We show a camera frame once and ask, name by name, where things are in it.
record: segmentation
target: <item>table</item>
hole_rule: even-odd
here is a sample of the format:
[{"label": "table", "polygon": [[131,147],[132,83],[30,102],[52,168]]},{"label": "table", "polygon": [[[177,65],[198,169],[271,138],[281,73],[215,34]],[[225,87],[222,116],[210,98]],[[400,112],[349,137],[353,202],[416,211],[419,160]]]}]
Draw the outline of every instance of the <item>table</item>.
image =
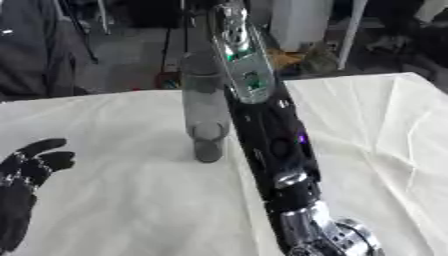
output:
[{"label": "table", "polygon": [[[369,226],[388,256],[448,252],[448,98],[415,74],[288,82],[335,217]],[[38,191],[13,256],[280,255],[232,132],[193,159],[180,92],[0,105],[0,154],[65,137],[74,169]]]}]

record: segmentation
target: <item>floor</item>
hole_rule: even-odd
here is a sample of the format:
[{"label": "floor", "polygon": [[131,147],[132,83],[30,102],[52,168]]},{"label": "floor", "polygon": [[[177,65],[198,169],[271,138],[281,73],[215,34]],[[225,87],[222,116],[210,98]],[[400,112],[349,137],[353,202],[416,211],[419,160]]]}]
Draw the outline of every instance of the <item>floor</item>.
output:
[{"label": "floor", "polygon": [[[155,89],[154,80],[160,71],[166,29],[135,29],[127,26],[126,22],[116,21],[112,25],[112,34],[105,35],[98,22],[91,24],[93,27],[90,33],[90,44],[100,60],[99,64],[93,64],[89,60],[71,24],[64,24],[70,47],[77,59],[78,86],[92,93]],[[204,31],[201,27],[189,30],[191,51],[206,49],[210,46]],[[361,31],[347,70],[325,76],[398,72],[396,67],[389,65],[390,60],[373,60],[365,53],[363,34],[365,33]],[[175,29],[170,40],[167,63],[176,69],[183,54],[183,32]],[[448,69],[437,65],[434,68],[438,70],[435,85],[448,93]],[[427,75],[425,71],[413,66],[407,66],[403,71]]]}]

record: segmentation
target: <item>black robotic arm segment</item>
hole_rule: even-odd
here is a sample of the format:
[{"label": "black robotic arm segment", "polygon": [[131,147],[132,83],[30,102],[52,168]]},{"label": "black robotic arm segment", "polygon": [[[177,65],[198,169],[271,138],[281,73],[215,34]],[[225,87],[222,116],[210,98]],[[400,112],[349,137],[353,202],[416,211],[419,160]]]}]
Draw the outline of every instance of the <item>black robotic arm segment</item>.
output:
[{"label": "black robotic arm segment", "polygon": [[351,220],[334,221],[303,123],[275,75],[240,0],[214,8],[212,42],[227,74],[226,98],[266,213],[285,255],[378,256],[378,241]]}]

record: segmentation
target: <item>clear plastic cup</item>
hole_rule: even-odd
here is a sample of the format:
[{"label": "clear plastic cup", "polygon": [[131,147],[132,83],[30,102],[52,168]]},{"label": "clear plastic cup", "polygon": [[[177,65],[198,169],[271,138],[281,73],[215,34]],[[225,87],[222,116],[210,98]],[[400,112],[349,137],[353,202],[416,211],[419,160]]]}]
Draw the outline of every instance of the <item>clear plastic cup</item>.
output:
[{"label": "clear plastic cup", "polygon": [[224,98],[223,75],[213,51],[188,53],[181,61],[185,124],[193,139],[196,159],[218,161],[229,133],[230,117]]}]

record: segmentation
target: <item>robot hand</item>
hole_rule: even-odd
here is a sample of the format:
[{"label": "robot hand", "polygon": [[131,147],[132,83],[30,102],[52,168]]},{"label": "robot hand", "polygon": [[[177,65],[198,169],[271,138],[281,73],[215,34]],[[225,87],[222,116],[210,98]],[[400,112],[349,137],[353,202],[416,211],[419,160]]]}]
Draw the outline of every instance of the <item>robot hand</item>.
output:
[{"label": "robot hand", "polygon": [[42,154],[66,143],[65,139],[39,141],[18,149],[0,164],[0,255],[14,251],[25,237],[36,189],[52,173],[74,165],[73,152]]}]

